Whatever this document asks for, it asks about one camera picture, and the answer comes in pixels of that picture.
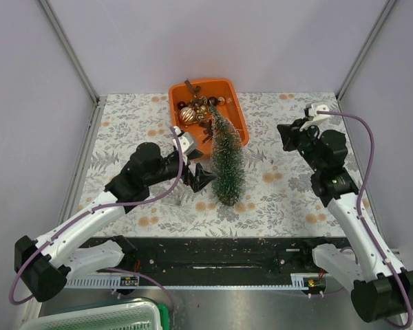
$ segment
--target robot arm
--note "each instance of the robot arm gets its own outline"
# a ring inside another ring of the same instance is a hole
[[[203,170],[197,163],[195,174],[189,170],[189,160],[202,155],[196,149],[196,142],[189,133],[174,127],[178,135],[184,164],[182,180],[194,192],[203,189],[215,176]],[[149,187],[173,179],[179,170],[178,151],[162,157],[154,143],[142,143],[130,157],[121,172],[106,186],[105,190],[86,208],[62,223],[57,228],[38,236],[35,240],[23,236],[15,243],[14,268],[16,272],[22,264],[47,242],[40,253],[25,269],[21,278],[34,297],[47,301],[57,295],[66,282],[90,274],[106,267],[131,269],[136,262],[136,249],[124,237],[116,236],[96,247],[79,247],[96,232],[112,221],[126,215],[135,206],[118,206],[118,203],[143,201],[149,197]],[[109,207],[94,210],[99,205]],[[84,219],[73,222],[81,214],[89,212]],[[67,228],[58,239],[52,240],[56,232]]]
[[[413,270],[407,271],[382,239],[361,203],[363,220],[357,212],[358,188],[344,168],[348,153],[343,133],[327,130],[320,134],[318,125],[330,115],[324,102],[305,108],[305,117],[292,124],[277,126],[285,151],[299,151],[314,173],[310,177],[312,189],[329,212],[334,215],[357,255],[359,264],[342,255],[334,245],[321,244],[313,247],[313,263],[330,273],[349,292],[352,304],[366,322],[407,312],[388,264],[392,264],[401,279],[413,306]],[[386,252],[383,260],[376,243]]]

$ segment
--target orange tray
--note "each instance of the orange tray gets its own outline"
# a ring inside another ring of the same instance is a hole
[[[218,105],[219,112],[227,117],[237,129],[242,139],[242,146],[245,146],[249,141],[248,128],[246,127],[245,119],[243,117],[242,109],[240,108],[239,100],[235,94],[233,83],[224,78],[206,78],[190,80],[190,83],[195,88],[200,86],[200,91],[198,97],[201,98],[205,96],[210,98],[215,96],[219,98],[223,96],[226,100],[224,105]],[[202,142],[207,135],[204,134],[204,128],[200,127],[198,123],[185,126],[179,121],[178,117],[178,103],[184,101],[188,103],[193,98],[193,94],[190,92],[189,88],[185,84],[174,85],[169,90],[169,102],[170,102],[170,113],[171,122],[173,125],[180,127],[180,129],[189,132],[193,135],[195,140],[198,142],[198,150],[202,151],[204,155],[199,158],[200,160],[210,158],[211,149],[213,146],[212,139],[207,142]]]

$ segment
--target white plastic basket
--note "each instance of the white plastic basket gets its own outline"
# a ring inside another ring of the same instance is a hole
[[[149,301],[44,316],[20,330],[162,330],[158,307]]]

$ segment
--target miniature christmas tree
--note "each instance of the miniature christmas tree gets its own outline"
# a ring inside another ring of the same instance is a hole
[[[211,102],[209,110],[213,117],[211,162],[217,175],[213,191],[224,205],[233,206],[239,200],[244,184],[242,141],[231,121]]]

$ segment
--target floral tablecloth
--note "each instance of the floral tablecloth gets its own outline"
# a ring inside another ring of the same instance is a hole
[[[344,236],[334,217],[310,189],[312,171],[298,153],[282,150],[276,126],[304,116],[310,102],[324,100],[338,111],[333,93],[238,93],[249,132],[244,147],[246,192],[230,208],[217,201],[211,185],[194,194],[179,184],[170,198],[135,208],[98,236],[141,237],[317,237]],[[92,153],[79,207],[86,206],[119,173],[142,142],[155,142],[162,155],[172,150],[167,94],[112,94]],[[340,117],[322,126],[346,132]],[[350,143],[346,168],[359,182]],[[206,169],[209,162],[202,161]],[[171,182],[152,186],[156,196]]]

